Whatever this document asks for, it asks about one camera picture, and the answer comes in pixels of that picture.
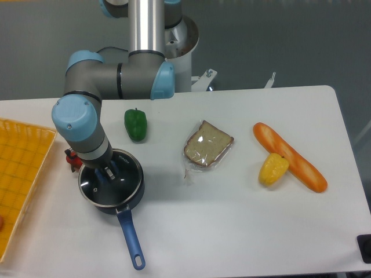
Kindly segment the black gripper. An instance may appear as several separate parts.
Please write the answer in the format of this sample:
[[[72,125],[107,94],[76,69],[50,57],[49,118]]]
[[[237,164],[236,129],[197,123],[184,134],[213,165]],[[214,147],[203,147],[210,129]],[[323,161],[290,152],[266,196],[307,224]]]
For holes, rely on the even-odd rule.
[[[108,167],[113,156],[113,149],[108,141],[103,143],[94,151],[88,153],[80,153],[80,159],[84,165],[91,169],[104,169],[110,180],[115,180],[119,175],[117,164],[112,161],[112,170]]]

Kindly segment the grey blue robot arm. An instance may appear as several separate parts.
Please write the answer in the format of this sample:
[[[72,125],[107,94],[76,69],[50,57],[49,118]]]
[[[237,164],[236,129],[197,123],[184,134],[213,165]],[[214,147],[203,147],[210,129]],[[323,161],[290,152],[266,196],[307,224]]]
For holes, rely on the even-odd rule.
[[[104,99],[170,98],[174,66],[165,54],[165,31],[182,20],[180,1],[101,1],[108,17],[129,20],[128,62],[106,64],[96,52],[71,55],[64,94],[52,108],[52,121],[84,166],[114,176],[113,150],[100,123]]]

